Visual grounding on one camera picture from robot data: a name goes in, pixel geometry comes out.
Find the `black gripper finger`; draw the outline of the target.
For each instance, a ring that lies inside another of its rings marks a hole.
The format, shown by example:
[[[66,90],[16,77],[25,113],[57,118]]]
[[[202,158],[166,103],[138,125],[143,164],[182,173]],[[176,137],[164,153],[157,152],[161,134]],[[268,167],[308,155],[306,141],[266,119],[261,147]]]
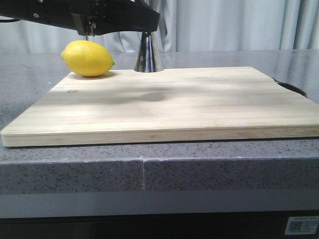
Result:
[[[121,31],[154,32],[160,14],[141,0],[106,0],[96,20],[96,34]]]

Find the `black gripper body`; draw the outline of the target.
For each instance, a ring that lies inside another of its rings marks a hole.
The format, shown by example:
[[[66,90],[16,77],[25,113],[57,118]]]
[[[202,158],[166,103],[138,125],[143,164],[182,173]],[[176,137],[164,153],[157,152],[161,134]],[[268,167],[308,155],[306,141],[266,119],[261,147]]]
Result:
[[[94,36],[98,0],[33,0],[32,19],[37,23],[72,29],[82,36]]]

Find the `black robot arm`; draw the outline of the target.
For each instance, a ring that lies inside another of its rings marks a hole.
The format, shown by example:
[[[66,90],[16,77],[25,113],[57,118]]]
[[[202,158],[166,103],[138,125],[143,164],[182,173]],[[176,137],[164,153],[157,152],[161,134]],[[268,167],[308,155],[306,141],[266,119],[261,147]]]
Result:
[[[0,14],[77,31],[82,36],[154,32],[160,14],[141,0],[2,0]]]

